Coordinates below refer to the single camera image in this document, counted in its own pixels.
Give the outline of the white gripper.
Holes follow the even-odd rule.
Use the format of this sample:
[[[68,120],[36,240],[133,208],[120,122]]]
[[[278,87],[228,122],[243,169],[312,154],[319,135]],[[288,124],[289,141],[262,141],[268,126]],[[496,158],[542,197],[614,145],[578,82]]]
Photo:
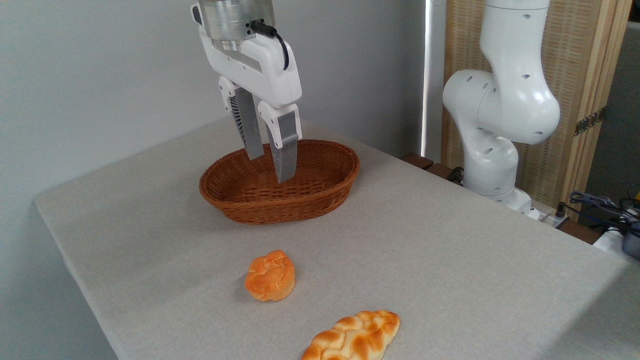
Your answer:
[[[302,139],[300,114],[295,103],[302,96],[297,62],[286,43],[288,68],[278,39],[257,34],[246,39],[238,51],[215,48],[203,26],[198,28],[206,57],[217,73],[225,109],[233,117],[247,157],[252,161],[265,154],[258,114],[265,121],[276,177],[284,183],[297,170],[298,141]]]

